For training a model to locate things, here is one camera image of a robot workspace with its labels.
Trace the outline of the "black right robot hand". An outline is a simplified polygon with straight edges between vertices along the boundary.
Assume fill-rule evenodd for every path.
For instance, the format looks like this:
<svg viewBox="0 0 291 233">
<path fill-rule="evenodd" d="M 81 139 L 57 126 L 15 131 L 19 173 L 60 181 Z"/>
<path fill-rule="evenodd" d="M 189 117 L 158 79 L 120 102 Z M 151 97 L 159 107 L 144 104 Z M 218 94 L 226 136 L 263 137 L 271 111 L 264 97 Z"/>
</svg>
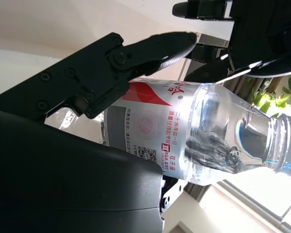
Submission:
<svg viewBox="0 0 291 233">
<path fill-rule="evenodd" d="M 46 125 L 63 107 L 95 118 L 132 79 L 187 56 L 195 33 L 123 46 L 110 33 L 0 94 L 0 233 L 161 233 L 162 170 Z"/>
</svg>

